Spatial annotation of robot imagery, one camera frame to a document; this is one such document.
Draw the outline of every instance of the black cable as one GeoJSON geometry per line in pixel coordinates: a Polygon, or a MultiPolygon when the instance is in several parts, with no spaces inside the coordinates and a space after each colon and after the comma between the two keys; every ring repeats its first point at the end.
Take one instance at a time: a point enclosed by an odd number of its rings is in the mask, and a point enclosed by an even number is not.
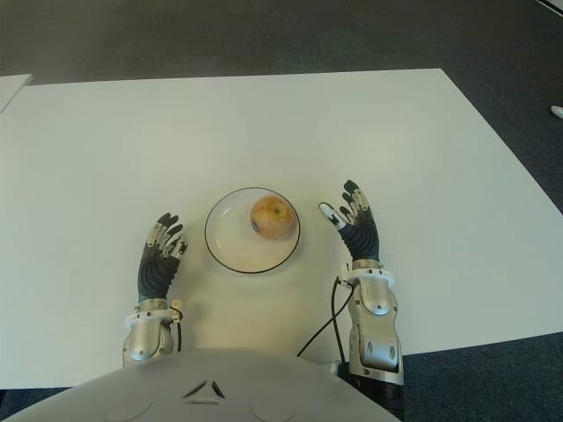
{"type": "Polygon", "coordinates": [[[178,322],[178,351],[182,350],[182,325],[178,322]]]}
{"type": "Polygon", "coordinates": [[[334,313],[334,296],[336,295],[336,287],[338,286],[338,277],[334,280],[333,293],[331,294],[331,317],[334,325],[334,335],[336,336],[336,343],[338,344],[338,353],[340,353],[340,362],[345,363],[344,349],[342,349],[342,342],[340,341],[340,333],[338,332],[338,323],[336,322],[336,314],[334,313]]]}
{"type": "MultiPolygon", "coordinates": [[[[181,311],[181,310],[176,309],[176,308],[174,308],[173,306],[171,306],[170,309],[175,310],[176,312],[178,312],[179,321],[181,321],[182,319],[184,319],[184,316],[182,315],[182,311],[181,311]]],[[[181,327],[179,321],[176,323],[176,325],[178,326],[178,352],[182,350],[182,327],[181,327]]]]}
{"type": "Polygon", "coordinates": [[[303,352],[305,351],[305,349],[306,349],[307,347],[309,347],[309,345],[313,342],[313,340],[314,340],[315,338],[317,338],[317,336],[318,336],[321,332],[323,332],[323,330],[328,326],[328,324],[330,324],[330,323],[334,320],[334,318],[336,318],[338,315],[340,315],[340,313],[344,310],[344,308],[346,308],[347,303],[350,302],[350,298],[352,298],[352,295],[354,294],[354,289],[355,289],[355,286],[352,287],[352,291],[350,292],[350,295],[349,295],[348,298],[344,301],[344,303],[342,304],[342,306],[340,307],[340,309],[338,309],[338,312],[336,312],[336,313],[334,314],[334,316],[331,317],[331,319],[329,319],[328,321],[326,321],[326,323],[325,323],[322,327],[320,327],[320,328],[317,330],[317,332],[315,332],[315,334],[313,334],[313,336],[312,336],[311,338],[309,338],[309,340],[307,341],[307,343],[305,343],[305,346],[303,346],[303,347],[301,348],[301,350],[299,351],[299,353],[297,354],[297,357],[301,356],[301,355],[303,354],[303,352]]]}

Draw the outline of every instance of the floor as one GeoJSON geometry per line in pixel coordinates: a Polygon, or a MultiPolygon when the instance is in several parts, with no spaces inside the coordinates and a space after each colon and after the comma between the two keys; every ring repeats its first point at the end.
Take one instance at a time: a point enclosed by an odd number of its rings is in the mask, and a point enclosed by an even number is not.
{"type": "MultiPolygon", "coordinates": [[[[443,68],[563,211],[563,18],[534,0],[0,0],[0,40],[35,84],[443,68]]],[[[561,334],[409,356],[406,418],[559,420],[562,357],[561,334]]]]}

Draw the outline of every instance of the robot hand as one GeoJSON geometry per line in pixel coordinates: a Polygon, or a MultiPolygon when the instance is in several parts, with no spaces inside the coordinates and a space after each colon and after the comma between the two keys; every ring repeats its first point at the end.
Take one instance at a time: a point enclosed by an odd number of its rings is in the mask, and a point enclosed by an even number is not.
{"type": "Polygon", "coordinates": [[[144,245],[137,279],[139,304],[125,320],[131,332],[123,345],[124,366],[171,353],[172,322],[178,323],[178,350],[181,348],[181,312],[170,309],[166,300],[187,247],[184,235],[180,234],[182,225],[174,226],[177,221],[178,216],[164,214],[150,229],[144,245]]]}
{"type": "MultiPolygon", "coordinates": [[[[318,209],[339,231],[353,261],[362,259],[379,261],[379,237],[368,200],[352,180],[344,184],[344,189],[346,191],[342,194],[342,198],[351,209],[350,211],[346,207],[340,207],[346,219],[326,202],[318,204],[318,209]]],[[[378,262],[373,263],[373,266],[378,267],[378,262]]]]}
{"type": "Polygon", "coordinates": [[[172,227],[177,221],[177,215],[172,217],[166,213],[150,229],[139,265],[139,302],[166,299],[168,287],[187,247],[186,238],[180,233],[182,225],[172,227]]]}
{"type": "Polygon", "coordinates": [[[341,213],[325,202],[323,216],[339,231],[352,255],[352,270],[341,284],[356,288],[348,302],[352,319],[347,381],[396,414],[402,412],[403,363],[395,331],[398,304],[390,287],[393,275],[379,263],[379,237],[368,200],[356,183],[344,185],[350,210],[341,213]]]}

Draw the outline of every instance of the white table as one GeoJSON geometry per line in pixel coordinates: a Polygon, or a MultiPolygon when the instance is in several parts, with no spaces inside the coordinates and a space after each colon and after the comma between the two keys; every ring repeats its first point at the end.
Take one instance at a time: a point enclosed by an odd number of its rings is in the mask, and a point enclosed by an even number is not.
{"type": "Polygon", "coordinates": [[[0,113],[10,104],[19,90],[31,81],[31,75],[0,76],[0,113]]]}
{"type": "MultiPolygon", "coordinates": [[[[376,210],[405,354],[563,330],[563,218],[439,69],[30,86],[0,124],[0,388],[121,366],[143,241],[169,210],[190,239],[169,294],[186,342],[296,353],[347,259],[317,210],[347,178],[376,210]],[[208,211],[244,186],[301,217],[269,273],[205,247],[208,211]]],[[[335,360],[332,331],[304,357],[335,360]]]]}

